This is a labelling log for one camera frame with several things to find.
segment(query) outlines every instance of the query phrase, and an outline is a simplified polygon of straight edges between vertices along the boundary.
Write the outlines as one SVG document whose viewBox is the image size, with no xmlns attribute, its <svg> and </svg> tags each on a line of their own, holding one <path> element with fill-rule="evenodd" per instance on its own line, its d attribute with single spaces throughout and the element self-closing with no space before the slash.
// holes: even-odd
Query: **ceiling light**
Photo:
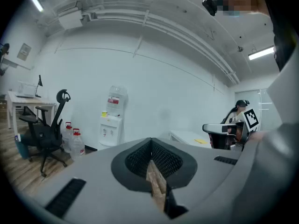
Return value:
<svg viewBox="0 0 299 224">
<path fill-rule="evenodd" d="M 274 46 L 268 47 L 264 50 L 257 51 L 257 52 L 252 53 L 252 54 L 249 54 L 248 57 L 249 57 L 249 60 L 253 60 L 253 59 L 259 58 L 261 56 L 273 53 L 273 52 L 274 52 Z"/>
<path fill-rule="evenodd" d="M 38 0 L 32 0 L 34 5 L 36 6 L 36 8 L 38 9 L 38 11 L 42 12 L 43 11 L 43 7 L 42 5 L 39 3 Z"/>
</svg>

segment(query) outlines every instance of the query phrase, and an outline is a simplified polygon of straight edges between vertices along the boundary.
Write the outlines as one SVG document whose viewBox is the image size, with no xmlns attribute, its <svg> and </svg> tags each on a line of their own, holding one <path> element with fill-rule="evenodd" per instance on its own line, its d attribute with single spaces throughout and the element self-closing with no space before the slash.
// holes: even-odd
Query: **wooden floor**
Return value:
<svg viewBox="0 0 299 224">
<path fill-rule="evenodd" d="M 28 130 L 27 123 L 17 120 L 18 132 L 25 133 Z M 35 147 L 29 147 L 30 153 L 35 153 Z M 54 155 L 60 157 L 68 165 L 72 164 L 69 154 L 57 150 Z M 18 190 L 33 196 L 44 183 L 64 169 L 62 163 L 50 158 L 46 161 L 43 171 L 47 177 L 40 174 L 41 157 L 33 157 L 33 161 L 22 159 L 14 142 L 13 128 L 7 128 L 6 110 L 0 109 L 0 162 L 2 169 L 7 174 L 9 182 Z M 147 173 L 147 181 L 152 184 L 153 199 L 159 209 L 163 211 L 166 193 L 166 181 L 156 168 L 153 161 L 150 162 Z"/>
</svg>

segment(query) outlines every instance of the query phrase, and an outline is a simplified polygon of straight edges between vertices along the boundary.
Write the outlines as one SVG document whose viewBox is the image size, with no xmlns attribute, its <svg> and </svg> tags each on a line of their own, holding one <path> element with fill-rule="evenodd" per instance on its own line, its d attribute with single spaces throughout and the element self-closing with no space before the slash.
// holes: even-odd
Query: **white table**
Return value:
<svg viewBox="0 0 299 224">
<path fill-rule="evenodd" d="M 36 106 L 46 106 L 51 108 L 51 115 L 50 119 L 47 119 L 48 123 L 51 125 L 54 119 L 56 103 L 50 102 L 45 98 L 21 98 L 16 97 L 17 92 L 8 91 L 8 95 L 6 96 L 7 100 L 7 125 L 10 129 L 10 115 L 13 116 L 13 127 L 14 127 L 14 135 L 18 135 L 18 128 L 17 128 L 17 120 L 16 120 L 16 107 L 17 106 L 33 106 L 34 109 Z M 33 110 L 36 112 L 36 118 L 38 118 L 38 110 Z"/>
<path fill-rule="evenodd" d="M 181 143 L 190 144 L 197 147 L 212 148 L 208 134 L 206 134 L 205 137 L 202 137 L 199 134 L 190 131 L 170 130 L 169 137 L 171 140 L 179 141 Z M 195 141 L 197 139 L 204 140 L 205 142 L 207 142 L 207 144 L 198 143 L 197 141 Z"/>
</svg>

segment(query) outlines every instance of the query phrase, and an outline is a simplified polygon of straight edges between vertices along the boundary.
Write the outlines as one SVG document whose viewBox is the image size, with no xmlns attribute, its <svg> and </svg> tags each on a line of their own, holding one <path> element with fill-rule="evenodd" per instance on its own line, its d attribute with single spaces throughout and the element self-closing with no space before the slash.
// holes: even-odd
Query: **plastic water jug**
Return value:
<svg viewBox="0 0 299 224">
<path fill-rule="evenodd" d="M 81 139 L 79 129 L 73 129 L 73 137 L 70 141 L 71 159 L 77 161 L 85 155 L 85 145 Z"/>
<path fill-rule="evenodd" d="M 70 148 L 70 139 L 72 137 L 72 129 L 71 129 L 71 122 L 65 123 L 65 129 L 62 132 L 62 147 L 64 148 L 64 151 L 67 153 L 71 152 Z"/>
<path fill-rule="evenodd" d="M 107 113 L 112 116 L 123 115 L 123 105 L 127 96 L 127 91 L 121 86 L 111 86 L 107 101 Z"/>
</svg>

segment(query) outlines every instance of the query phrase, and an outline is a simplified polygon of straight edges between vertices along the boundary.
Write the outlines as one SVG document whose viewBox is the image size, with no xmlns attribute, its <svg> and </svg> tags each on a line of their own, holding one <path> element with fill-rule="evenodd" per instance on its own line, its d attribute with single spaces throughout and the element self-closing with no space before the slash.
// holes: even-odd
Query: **office chair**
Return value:
<svg viewBox="0 0 299 224">
<path fill-rule="evenodd" d="M 29 130 L 26 131 L 26 133 L 22 137 L 21 142 L 24 145 L 35 146 L 38 149 L 39 153 L 29 155 L 29 161 L 32 161 L 31 157 L 34 156 L 43 157 L 43 161 L 40 169 L 41 175 L 43 177 L 47 176 L 43 172 L 43 167 L 47 157 L 56 159 L 57 161 L 61 162 L 64 165 L 64 167 L 67 166 L 63 160 L 54 156 L 52 152 L 58 149 L 61 149 L 63 151 L 63 149 L 60 147 L 62 144 L 62 135 L 60 133 L 60 125 L 62 123 L 62 119 L 59 121 L 58 124 L 57 121 L 65 103 L 68 102 L 70 99 L 71 97 L 69 93 L 66 92 L 66 90 L 61 90 L 60 92 L 57 93 L 56 100 L 59 103 L 59 107 L 51 126 L 46 125 L 46 121 L 45 121 L 45 112 L 47 112 L 48 110 L 41 107 L 37 107 L 37 109 L 42 111 L 43 125 L 38 124 L 38 120 L 36 120 L 36 117 L 28 117 L 28 116 L 19 117 L 20 120 L 27 122 L 29 126 Z"/>
</svg>

